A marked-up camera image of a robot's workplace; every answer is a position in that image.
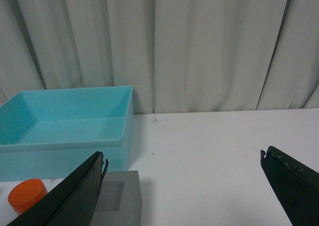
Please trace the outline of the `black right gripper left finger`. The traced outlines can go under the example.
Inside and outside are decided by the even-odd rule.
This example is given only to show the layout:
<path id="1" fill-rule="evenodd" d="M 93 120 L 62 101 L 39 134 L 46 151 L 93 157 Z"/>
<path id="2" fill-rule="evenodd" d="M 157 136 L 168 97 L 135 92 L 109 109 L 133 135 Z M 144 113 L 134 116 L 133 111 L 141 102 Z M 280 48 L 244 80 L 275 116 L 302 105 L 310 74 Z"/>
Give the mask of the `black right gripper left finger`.
<path id="1" fill-rule="evenodd" d="M 108 161 L 95 152 L 10 226 L 89 226 Z"/>

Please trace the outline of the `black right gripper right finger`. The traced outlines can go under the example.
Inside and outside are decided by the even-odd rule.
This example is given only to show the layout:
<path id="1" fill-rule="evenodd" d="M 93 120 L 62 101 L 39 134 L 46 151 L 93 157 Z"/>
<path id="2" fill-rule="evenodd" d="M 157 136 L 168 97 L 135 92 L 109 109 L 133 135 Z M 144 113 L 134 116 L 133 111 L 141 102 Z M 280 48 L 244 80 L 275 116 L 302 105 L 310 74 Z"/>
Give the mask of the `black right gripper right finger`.
<path id="1" fill-rule="evenodd" d="M 283 151 L 261 150 L 261 167 L 294 226 L 319 224 L 319 174 Z"/>

